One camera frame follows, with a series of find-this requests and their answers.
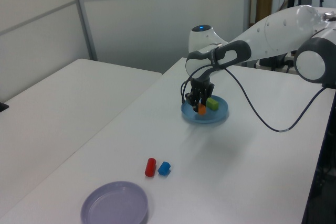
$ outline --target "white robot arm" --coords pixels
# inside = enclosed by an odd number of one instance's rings
[[[189,36],[186,71],[192,89],[186,94],[198,111],[211,96],[210,74],[228,66],[297,50],[295,69],[307,81],[334,87],[336,82],[336,21],[334,13],[303,5],[272,14],[231,42],[219,38],[207,25],[194,27]]]

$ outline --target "white table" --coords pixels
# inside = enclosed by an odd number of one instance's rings
[[[0,223],[80,224],[80,209],[97,187],[117,180],[140,185],[148,223],[301,223],[335,94],[324,90],[289,132],[276,133],[254,115],[224,71],[211,77],[229,105],[220,125],[186,122],[181,59],[137,100],[9,211]],[[299,76],[231,66],[260,115],[285,129],[318,84]],[[147,159],[171,173],[146,178]]]
[[[7,101],[0,113],[0,217],[160,76],[80,59]]]

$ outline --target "wall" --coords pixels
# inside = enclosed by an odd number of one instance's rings
[[[161,73],[187,56],[192,27],[212,25],[230,41],[243,32],[248,13],[245,0],[81,0],[81,5],[99,61]]]
[[[89,58],[75,0],[0,0],[0,101]]]

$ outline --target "red object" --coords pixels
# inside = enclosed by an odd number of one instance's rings
[[[156,160],[155,158],[149,158],[147,161],[147,166],[145,170],[145,174],[147,177],[154,177],[155,174],[155,168],[156,168]]]

